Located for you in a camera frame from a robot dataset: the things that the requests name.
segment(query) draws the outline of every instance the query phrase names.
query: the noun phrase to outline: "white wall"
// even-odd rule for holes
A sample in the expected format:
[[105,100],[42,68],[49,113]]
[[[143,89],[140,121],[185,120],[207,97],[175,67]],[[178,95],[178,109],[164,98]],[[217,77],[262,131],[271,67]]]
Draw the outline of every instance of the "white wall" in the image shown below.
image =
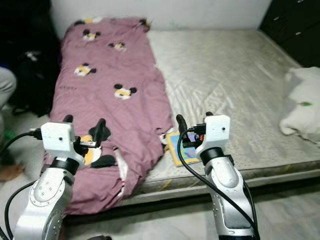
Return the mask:
[[74,21],[93,16],[147,17],[153,29],[255,29],[271,0],[51,0],[60,37]]

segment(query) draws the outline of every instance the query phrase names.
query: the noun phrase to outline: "wire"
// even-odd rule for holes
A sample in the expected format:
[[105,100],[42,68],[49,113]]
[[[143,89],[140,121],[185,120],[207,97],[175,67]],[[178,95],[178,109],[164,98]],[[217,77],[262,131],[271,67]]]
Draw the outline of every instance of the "wire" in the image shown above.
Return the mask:
[[[25,133],[22,133],[22,134],[20,134],[20,135],[18,135],[18,136],[16,136],[16,137],[14,137],[13,139],[11,139],[10,141],[8,141],[5,145],[4,145],[4,147],[2,148],[2,150],[1,150],[1,152],[0,152],[0,158],[2,157],[2,155],[5,153],[5,151],[7,150],[7,148],[13,143],[13,142],[15,142],[15,141],[17,141],[18,139],[20,139],[20,138],[22,138],[22,137],[25,137],[25,136],[32,136],[33,135],[33,132],[25,132]],[[6,236],[6,234],[4,233],[4,231],[2,230],[2,228],[0,227],[0,236],[2,237],[2,239],[4,239],[4,240],[10,240],[7,236]]]
[[256,207],[255,207],[254,200],[252,198],[251,192],[250,192],[249,187],[248,187],[245,180],[243,180],[243,185],[249,195],[249,201],[250,201],[252,215],[253,215],[253,222],[255,223],[256,227],[258,228],[258,220],[257,220],[257,213],[256,213]]
[[16,197],[16,195],[18,195],[18,193],[20,193],[22,190],[32,186],[36,181],[33,181],[33,182],[30,182],[28,183],[27,185],[24,185],[22,187],[20,187],[17,191],[15,191],[11,197],[9,198],[8,202],[6,203],[5,205],[5,209],[4,209],[4,223],[5,223],[5,229],[6,229],[6,232],[8,233],[9,235],[9,238],[12,240],[14,239],[14,235],[11,231],[11,228],[10,228],[10,223],[9,223],[9,208],[10,208],[10,204],[12,202],[12,200]]
[[251,219],[251,217],[249,217],[249,215],[243,211],[241,209],[241,207],[239,207],[234,201],[232,201],[231,198],[229,198],[226,194],[224,194],[221,190],[219,190],[216,186],[214,186],[211,182],[209,182],[207,179],[205,179],[204,177],[202,177],[200,174],[198,174],[196,171],[194,171],[184,160],[184,158],[182,157],[181,154],[181,142],[182,142],[182,138],[185,134],[187,134],[188,132],[192,132],[193,129],[187,129],[185,131],[183,131],[180,136],[179,136],[179,140],[178,140],[178,144],[177,144],[177,152],[178,152],[178,156],[180,161],[182,162],[183,166],[190,172],[192,173],[196,178],[198,178],[200,181],[202,181],[204,184],[206,184],[208,187],[210,187],[212,190],[214,190],[217,194],[219,194],[222,198],[224,198],[229,204],[231,204],[236,210],[238,210],[239,213],[241,213],[243,215],[243,217],[250,223],[250,225],[252,226],[254,233],[255,233],[255,237],[257,240],[260,240],[260,235],[258,232],[258,225],[256,225],[253,220]]

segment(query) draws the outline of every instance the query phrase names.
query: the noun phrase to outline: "quilted mattress surface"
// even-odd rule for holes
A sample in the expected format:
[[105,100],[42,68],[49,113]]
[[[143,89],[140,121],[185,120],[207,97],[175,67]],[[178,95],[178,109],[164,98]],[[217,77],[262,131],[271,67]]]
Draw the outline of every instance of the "quilted mattress surface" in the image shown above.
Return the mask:
[[[278,128],[284,76],[295,67],[255,30],[151,31],[157,66],[166,82],[173,118],[190,127],[207,111],[231,117],[226,154],[245,179],[320,168],[320,149]],[[202,163],[192,164],[204,172]],[[135,194],[202,185],[166,152]]]

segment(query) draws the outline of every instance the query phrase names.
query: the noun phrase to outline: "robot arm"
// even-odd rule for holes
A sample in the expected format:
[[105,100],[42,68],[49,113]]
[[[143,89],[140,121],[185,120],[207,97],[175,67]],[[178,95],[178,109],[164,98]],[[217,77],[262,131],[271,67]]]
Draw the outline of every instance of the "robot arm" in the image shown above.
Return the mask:
[[58,239],[63,212],[72,198],[74,175],[84,166],[88,148],[100,146],[105,125],[104,119],[98,122],[90,142],[80,141],[70,122],[48,122],[34,130],[54,160],[31,187],[28,204],[16,224],[15,240]]
[[[177,116],[177,121],[180,133],[182,131],[186,132],[187,125],[181,115]],[[226,115],[213,116],[212,113],[207,113],[204,123],[197,124],[190,132],[196,133],[195,140],[186,140],[187,135],[180,136],[182,145],[184,148],[196,148],[196,157],[205,166],[206,180],[238,205],[253,222],[255,219],[253,213],[254,206],[251,206],[249,199],[244,193],[243,177],[235,168],[231,155],[224,155],[225,145],[229,140],[230,118]],[[253,226],[243,214],[211,186],[207,186],[207,189],[212,198],[212,211],[219,239],[259,239]]]

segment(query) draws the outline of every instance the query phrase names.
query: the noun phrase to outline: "book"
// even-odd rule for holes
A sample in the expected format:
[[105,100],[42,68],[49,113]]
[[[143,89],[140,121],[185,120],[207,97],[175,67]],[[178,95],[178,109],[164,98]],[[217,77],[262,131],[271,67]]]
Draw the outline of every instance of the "book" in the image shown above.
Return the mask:
[[[192,142],[195,141],[195,135],[196,134],[193,132],[188,133],[188,137]],[[183,165],[179,159],[178,151],[177,151],[179,136],[180,136],[179,132],[169,133],[165,136],[168,142],[169,150],[172,154],[173,162],[177,167],[180,167]],[[187,164],[194,164],[194,163],[200,162],[200,160],[196,158],[196,149],[194,147],[183,148],[183,144],[181,142],[180,149],[181,149],[182,157]]]

